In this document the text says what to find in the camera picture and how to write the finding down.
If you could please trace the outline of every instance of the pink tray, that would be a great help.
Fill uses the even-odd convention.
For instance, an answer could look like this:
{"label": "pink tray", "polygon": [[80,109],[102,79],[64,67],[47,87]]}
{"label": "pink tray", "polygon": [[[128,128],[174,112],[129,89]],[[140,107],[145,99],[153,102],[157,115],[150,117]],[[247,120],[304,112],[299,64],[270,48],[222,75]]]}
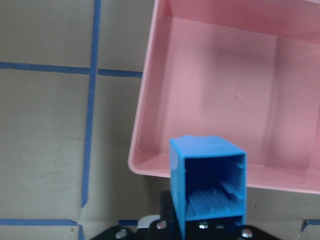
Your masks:
{"label": "pink tray", "polygon": [[157,0],[130,169],[170,177],[170,138],[219,135],[248,186],[320,193],[317,2]]}

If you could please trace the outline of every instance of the pink plastic container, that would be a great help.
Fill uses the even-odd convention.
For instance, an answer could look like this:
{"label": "pink plastic container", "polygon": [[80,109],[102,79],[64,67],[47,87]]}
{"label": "pink plastic container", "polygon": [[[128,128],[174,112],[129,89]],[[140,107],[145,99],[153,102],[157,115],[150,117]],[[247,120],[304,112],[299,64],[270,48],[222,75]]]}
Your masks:
{"label": "pink plastic container", "polygon": [[320,193],[320,5],[157,0],[128,165],[170,177],[169,139],[247,152],[250,187]]}

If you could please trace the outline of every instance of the blue plastic box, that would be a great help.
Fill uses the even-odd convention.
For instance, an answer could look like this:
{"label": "blue plastic box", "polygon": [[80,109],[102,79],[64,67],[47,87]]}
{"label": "blue plastic box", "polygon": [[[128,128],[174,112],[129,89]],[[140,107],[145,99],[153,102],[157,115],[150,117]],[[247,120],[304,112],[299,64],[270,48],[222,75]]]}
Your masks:
{"label": "blue plastic box", "polygon": [[171,194],[182,239],[190,221],[246,222],[247,156],[219,136],[170,139]]}

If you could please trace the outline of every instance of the pink bin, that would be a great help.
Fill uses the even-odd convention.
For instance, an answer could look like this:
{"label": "pink bin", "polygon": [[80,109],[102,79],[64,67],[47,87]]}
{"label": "pink bin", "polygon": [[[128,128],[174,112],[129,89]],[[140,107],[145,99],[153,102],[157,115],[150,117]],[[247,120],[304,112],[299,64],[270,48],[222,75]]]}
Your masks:
{"label": "pink bin", "polygon": [[170,138],[218,135],[249,187],[320,194],[318,3],[156,0],[130,169],[170,177]]}

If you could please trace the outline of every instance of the hollow blue cube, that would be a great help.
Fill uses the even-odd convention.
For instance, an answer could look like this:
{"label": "hollow blue cube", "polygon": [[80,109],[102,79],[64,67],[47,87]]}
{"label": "hollow blue cube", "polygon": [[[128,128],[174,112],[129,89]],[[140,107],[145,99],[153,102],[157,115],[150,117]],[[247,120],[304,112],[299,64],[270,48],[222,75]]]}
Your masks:
{"label": "hollow blue cube", "polygon": [[192,221],[246,222],[246,152],[219,136],[170,139],[171,195],[182,239]]}

